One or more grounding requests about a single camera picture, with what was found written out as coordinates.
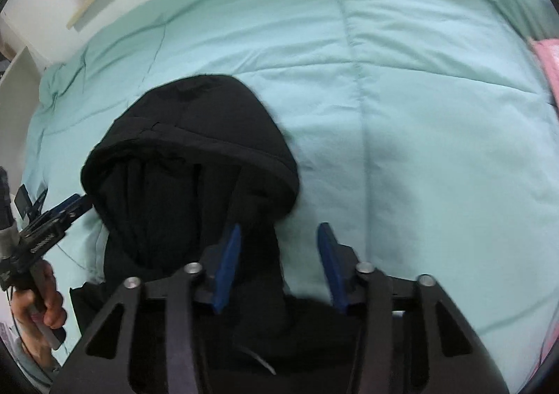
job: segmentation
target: black fabric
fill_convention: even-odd
[[[262,369],[247,350],[288,378],[317,352],[309,367],[351,361],[355,322],[284,295],[274,224],[295,204],[297,165],[266,109],[235,78],[192,77],[146,93],[93,149],[82,185],[109,231],[106,282],[71,292],[82,332],[124,279],[167,277],[238,223],[230,305],[196,324],[212,371]],[[151,305],[136,325],[131,380],[141,392],[164,380],[163,323],[163,306]]]

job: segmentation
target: black cable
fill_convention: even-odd
[[[33,356],[31,356],[31,352],[29,351],[29,348],[27,348],[27,345],[25,345],[25,342],[23,341],[23,338],[21,337],[20,327],[17,325],[16,318],[13,316],[13,311],[12,311],[13,287],[10,289],[10,293],[11,293],[11,295],[8,294],[8,292],[6,292],[6,297],[8,298],[9,311],[12,314],[12,320],[13,320],[13,323],[15,324],[15,326],[16,326],[17,335],[20,338],[21,345],[26,350],[27,355],[29,355],[29,357],[33,360],[33,363],[43,373],[43,375],[46,377],[46,379],[50,381],[50,383],[52,385],[54,383],[54,380],[52,378],[50,378],[50,376],[47,375],[47,373],[44,371],[44,369],[41,367],[41,365],[37,361],[35,361],[35,358]]]

